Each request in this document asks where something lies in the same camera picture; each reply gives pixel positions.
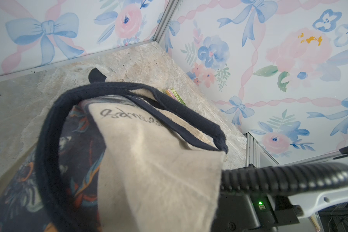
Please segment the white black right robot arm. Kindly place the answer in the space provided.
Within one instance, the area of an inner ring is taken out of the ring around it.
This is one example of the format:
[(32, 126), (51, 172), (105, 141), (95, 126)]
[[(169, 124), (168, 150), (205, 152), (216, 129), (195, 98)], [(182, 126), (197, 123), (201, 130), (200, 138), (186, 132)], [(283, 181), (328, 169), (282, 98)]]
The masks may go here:
[(318, 211), (348, 202), (348, 147), (278, 165), (254, 140), (246, 144), (246, 167), (224, 170), (213, 232), (276, 232)]

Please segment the green bamboo folding fan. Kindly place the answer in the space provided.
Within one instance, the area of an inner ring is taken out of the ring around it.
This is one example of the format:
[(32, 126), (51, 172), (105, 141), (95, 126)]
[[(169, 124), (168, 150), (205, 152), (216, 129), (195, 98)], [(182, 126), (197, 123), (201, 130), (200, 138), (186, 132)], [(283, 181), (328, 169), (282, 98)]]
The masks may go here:
[(184, 106), (186, 106), (185, 102), (182, 100), (182, 98), (180, 97), (180, 95), (176, 92), (175, 89), (162, 89), (161, 90), (162, 93), (166, 94), (167, 96), (175, 99), (176, 101), (180, 102), (181, 104), (183, 104)]

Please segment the beige tote bag navy handles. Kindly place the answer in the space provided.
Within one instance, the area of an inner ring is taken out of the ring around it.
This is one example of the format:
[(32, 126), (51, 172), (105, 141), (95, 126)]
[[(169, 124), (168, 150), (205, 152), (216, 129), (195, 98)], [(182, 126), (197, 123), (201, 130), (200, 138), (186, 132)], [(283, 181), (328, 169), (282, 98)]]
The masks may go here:
[(219, 125), (154, 87), (69, 90), (0, 197), (0, 232), (208, 232), (227, 152)]

